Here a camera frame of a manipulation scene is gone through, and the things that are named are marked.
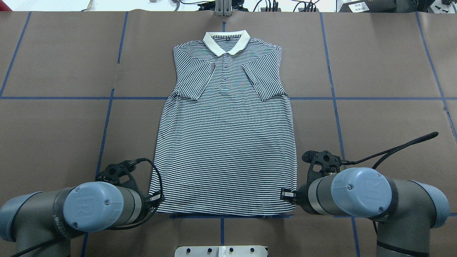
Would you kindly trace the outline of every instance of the white label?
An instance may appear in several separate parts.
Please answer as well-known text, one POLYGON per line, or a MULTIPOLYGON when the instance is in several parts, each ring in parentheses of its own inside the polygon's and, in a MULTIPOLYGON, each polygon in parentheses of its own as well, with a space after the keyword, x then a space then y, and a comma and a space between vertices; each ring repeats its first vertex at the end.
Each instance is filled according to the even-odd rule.
POLYGON ((352 12, 363 12, 370 10, 365 2, 349 5, 349 8, 352 12))

